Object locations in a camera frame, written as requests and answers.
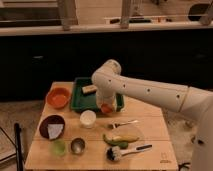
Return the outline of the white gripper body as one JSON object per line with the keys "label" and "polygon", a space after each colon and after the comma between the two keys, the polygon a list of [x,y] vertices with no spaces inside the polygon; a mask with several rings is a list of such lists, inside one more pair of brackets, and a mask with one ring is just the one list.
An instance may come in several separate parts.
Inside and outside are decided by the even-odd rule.
{"label": "white gripper body", "polygon": [[108,104],[112,108],[112,112],[115,112],[117,107],[115,96],[104,97],[100,93],[96,94],[96,104],[100,110],[102,104]]}

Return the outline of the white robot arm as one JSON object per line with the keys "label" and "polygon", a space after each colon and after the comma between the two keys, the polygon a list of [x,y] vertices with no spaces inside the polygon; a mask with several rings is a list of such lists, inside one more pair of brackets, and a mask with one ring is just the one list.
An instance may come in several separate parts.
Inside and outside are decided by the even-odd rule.
{"label": "white robot arm", "polygon": [[103,113],[115,111],[115,95],[180,113],[197,122],[191,171],[213,171],[213,92],[185,85],[121,76],[121,66],[107,60],[91,77],[96,104]]}

